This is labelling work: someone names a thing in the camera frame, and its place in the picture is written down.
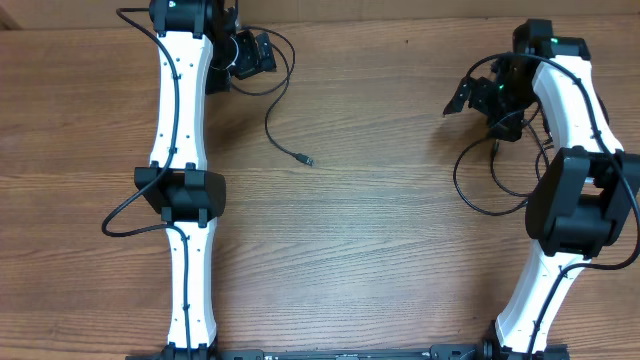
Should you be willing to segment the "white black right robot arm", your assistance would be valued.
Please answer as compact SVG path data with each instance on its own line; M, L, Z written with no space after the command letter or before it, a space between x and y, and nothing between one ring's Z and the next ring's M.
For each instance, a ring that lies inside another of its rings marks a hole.
M436 345L440 359L565 359L548 333L578 275L597 267L639 204L639 158L610 130L581 38L558 37L550 21L530 19L513 48L491 55L490 77L467 73L446 114L473 108L487 118L488 140L515 142L541 117L549 135L537 158L538 182L522 198L529 256L504 310L480 345Z

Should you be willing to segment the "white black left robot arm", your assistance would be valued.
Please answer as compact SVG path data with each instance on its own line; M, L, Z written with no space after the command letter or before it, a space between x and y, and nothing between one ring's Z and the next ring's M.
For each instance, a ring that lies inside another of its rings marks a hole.
M171 259L172 311L161 359L216 358L212 306L214 233L226 203L226 181L208 171L207 96L231 79L275 69L270 42L238 30L238 10L222 1L153 1L158 41L158 125L149 164L134 183L161 217Z

